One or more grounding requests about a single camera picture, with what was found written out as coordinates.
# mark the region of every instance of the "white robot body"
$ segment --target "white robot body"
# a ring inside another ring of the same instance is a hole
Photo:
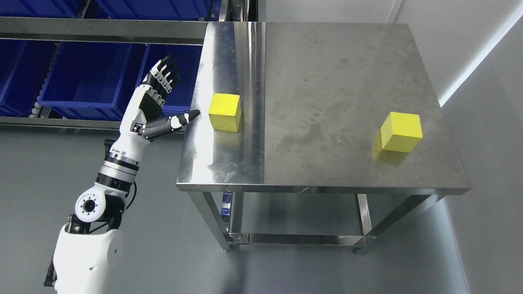
[[[100,235],[79,235],[60,230],[53,262],[56,275],[54,284],[58,294],[101,294],[106,292],[107,281],[123,254],[123,235],[110,230]]]

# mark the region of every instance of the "table top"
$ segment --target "table top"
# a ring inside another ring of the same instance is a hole
[[[213,93],[241,96],[238,132],[213,130]],[[209,22],[191,107],[202,115],[185,135],[182,191],[470,189],[407,25]],[[410,154],[381,150],[391,111],[420,115]]]

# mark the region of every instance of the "gray floor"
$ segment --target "gray floor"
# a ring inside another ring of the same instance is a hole
[[[77,196],[93,184],[104,139],[116,136],[0,128],[1,293],[53,293],[42,283],[59,228]],[[182,142],[183,136],[173,135],[146,149],[137,199],[121,226],[125,253],[110,293],[468,293],[444,201],[359,255],[280,245],[222,251],[175,187]],[[322,199],[246,195],[243,230],[356,230],[352,197]],[[373,221],[392,207],[388,197],[369,199]]]

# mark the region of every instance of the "metal shelf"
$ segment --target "metal shelf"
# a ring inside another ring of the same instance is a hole
[[[0,17],[0,39],[203,45],[206,21]],[[256,0],[223,0],[220,21],[257,20]],[[249,18],[249,7],[254,17]],[[1,117],[0,126],[118,130],[118,121]]]
[[[207,22],[0,17],[0,38],[202,45]]]

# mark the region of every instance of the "light strip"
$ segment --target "light strip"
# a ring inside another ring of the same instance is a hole
[[[516,24],[516,22],[523,16],[523,1],[519,6],[514,9],[514,12],[507,18],[507,20],[500,26],[497,32],[494,33],[492,38],[485,44],[480,50],[479,54],[476,55],[474,60],[467,66],[459,78],[450,86],[450,88],[443,94],[439,100],[441,106],[450,99],[456,90],[469,78],[474,70],[480,65],[480,63],[487,57],[487,55],[496,47],[496,45],[503,39],[503,37],[510,31],[510,29]]]
[[[387,24],[393,24],[396,22],[396,17],[400,13],[401,6],[403,5],[403,0],[396,0],[392,4],[391,11],[389,12],[389,16],[387,17],[387,20],[385,21]]]

